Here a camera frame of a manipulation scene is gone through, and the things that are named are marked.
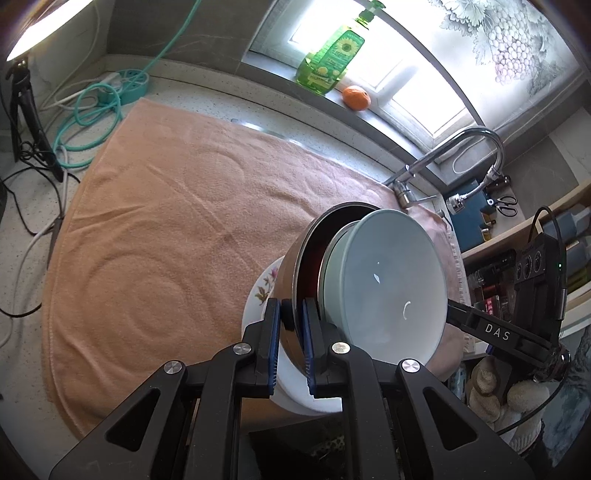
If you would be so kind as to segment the white gloved right hand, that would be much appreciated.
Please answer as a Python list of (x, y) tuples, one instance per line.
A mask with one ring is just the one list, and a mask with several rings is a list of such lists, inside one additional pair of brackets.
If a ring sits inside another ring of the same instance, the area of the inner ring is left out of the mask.
[[(492, 430), (499, 432), (521, 420), (549, 399), (545, 384), (523, 380), (510, 387), (502, 385), (501, 371), (492, 356), (483, 358), (467, 383), (467, 405)], [(501, 438), (517, 453), (524, 453), (542, 432), (541, 410)]]

